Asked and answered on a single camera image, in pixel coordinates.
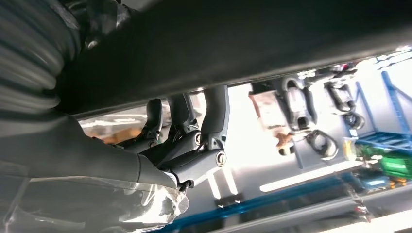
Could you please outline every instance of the reflective surface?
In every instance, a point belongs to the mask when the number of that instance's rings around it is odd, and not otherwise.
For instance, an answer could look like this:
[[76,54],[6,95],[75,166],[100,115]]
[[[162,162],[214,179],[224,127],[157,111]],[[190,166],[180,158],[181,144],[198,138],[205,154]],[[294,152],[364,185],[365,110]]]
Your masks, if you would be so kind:
[[4,233],[128,233],[159,229],[184,213],[187,197],[171,188],[93,177],[29,178],[0,163]]

